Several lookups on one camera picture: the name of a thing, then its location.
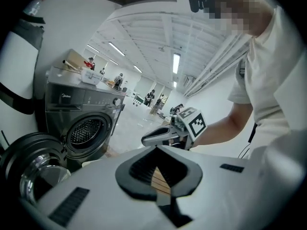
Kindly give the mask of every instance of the cable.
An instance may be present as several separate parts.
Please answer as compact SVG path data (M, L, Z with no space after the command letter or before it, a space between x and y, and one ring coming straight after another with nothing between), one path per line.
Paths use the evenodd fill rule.
M248 149L249 150L249 149ZM244 153L244 155L241 158L244 158L245 154L248 152L248 150Z
M244 147L244 149L240 152L240 154L239 154L239 156L238 156L238 159L240 158L240 155L241 155L241 153L245 150L245 148L247 148L248 146L250 145L250 143L246 146L246 147Z

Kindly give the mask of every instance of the ceiling light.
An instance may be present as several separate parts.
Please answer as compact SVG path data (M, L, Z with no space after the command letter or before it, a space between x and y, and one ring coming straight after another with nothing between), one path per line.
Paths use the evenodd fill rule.
M113 60L111 60L111 59L109 59L109 60L112 61L114 64L118 65L115 61L113 61Z
M173 73L175 73L175 74L177 74L177 72L178 72L179 60L180 60L180 55L174 54Z
M111 42L109 42L109 44L114 48L116 49L122 56L125 56L125 54L123 52L121 52L118 48L115 47L115 45Z
M100 51L98 51L97 49L93 48L92 46L89 46L89 47L92 48L93 50L97 51L98 53L100 53Z
M133 65L140 73L142 73L142 71L135 65Z

